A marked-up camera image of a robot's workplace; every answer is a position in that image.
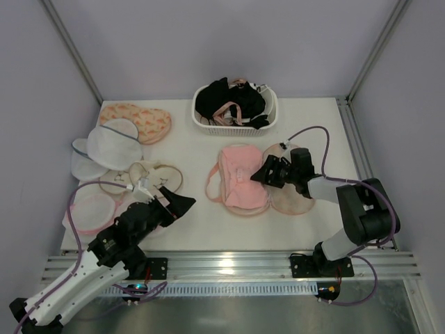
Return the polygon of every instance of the white table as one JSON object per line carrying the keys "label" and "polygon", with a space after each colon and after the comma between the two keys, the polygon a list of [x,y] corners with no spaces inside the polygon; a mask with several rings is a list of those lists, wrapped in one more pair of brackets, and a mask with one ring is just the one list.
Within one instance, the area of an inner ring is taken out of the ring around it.
{"label": "white table", "polygon": [[[105,101],[102,108],[116,102]],[[323,125],[330,131],[331,146],[326,163],[328,175],[357,178],[334,98],[279,99],[279,120],[275,128],[261,137],[203,134],[191,120],[191,100],[122,102],[165,109],[172,114],[170,133],[154,145],[143,146],[144,158],[167,159],[175,163],[184,174],[184,185],[179,194],[197,200],[192,209],[165,233],[142,241],[140,247],[144,251],[310,250],[341,228],[339,208],[330,202],[318,200],[309,213],[300,216],[286,216],[270,208],[262,215],[246,218],[231,214],[204,194],[207,175],[223,147],[251,143],[265,150],[311,125]],[[293,140],[293,143],[309,148],[317,172],[320,171],[325,140],[321,130],[306,132]],[[80,191],[77,198],[85,193],[101,191],[98,186],[87,188]],[[61,249],[76,250],[76,244],[68,233],[65,233]]]}

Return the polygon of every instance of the pink folded garment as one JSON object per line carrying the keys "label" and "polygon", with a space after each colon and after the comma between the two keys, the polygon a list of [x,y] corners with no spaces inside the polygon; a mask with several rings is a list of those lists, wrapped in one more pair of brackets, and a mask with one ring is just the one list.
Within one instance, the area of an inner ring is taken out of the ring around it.
{"label": "pink folded garment", "polygon": [[[218,163],[207,179],[207,197],[214,202],[224,203],[229,209],[234,208],[231,211],[237,214],[251,215],[265,211],[269,207],[268,193],[260,183],[250,180],[250,177],[261,168],[262,156],[261,151],[253,145],[223,148]],[[218,170],[221,174],[221,196],[210,198],[207,186],[210,178]]]}

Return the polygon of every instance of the orange patterned cloth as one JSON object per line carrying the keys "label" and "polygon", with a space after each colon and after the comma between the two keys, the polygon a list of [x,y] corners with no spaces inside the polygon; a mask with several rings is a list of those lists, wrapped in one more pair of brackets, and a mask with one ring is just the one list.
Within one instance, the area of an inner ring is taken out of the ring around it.
{"label": "orange patterned cloth", "polygon": [[132,103],[117,103],[106,106],[99,115],[100,124],[114,118],[132,121],[139,131],[139,142],[144,145],[160,141],[170,130],[172,118],[162,109],[142,108]]}

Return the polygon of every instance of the gray floor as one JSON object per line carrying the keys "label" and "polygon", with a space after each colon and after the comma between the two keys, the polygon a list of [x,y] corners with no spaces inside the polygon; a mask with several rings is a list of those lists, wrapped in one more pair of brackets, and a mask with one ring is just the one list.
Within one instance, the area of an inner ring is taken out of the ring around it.
{"label": "gray floor", "polygon": [[[372,283],[342,284],[338,301],[354,301],[371,291]],[[94,317],[120,302],[95,299],[79,317]],[[228,333],[419,333],[405,288],[400,281],[379,282],[367,303],[339,307],[318,303],[313,296],[158,299],[123,307],[97,321],[72,320],[64,334],[228,334]]]}

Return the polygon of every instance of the white cloth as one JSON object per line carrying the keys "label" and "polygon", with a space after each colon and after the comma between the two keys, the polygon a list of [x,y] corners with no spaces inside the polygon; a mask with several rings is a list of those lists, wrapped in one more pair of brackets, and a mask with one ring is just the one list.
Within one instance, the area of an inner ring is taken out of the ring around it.
{"label": "white cloth", "polygon": [[78,138],[72,142],[71,174],[79,181],[92,181],[101,177],[108,169],[90,159],[86,151],[86,139]]}
{"label": "white cloth", "polygon": [[111,170],[127,170],[142,158],[138,128],[130,120],[117,118],[94,128],[88,135],[88,156]]}

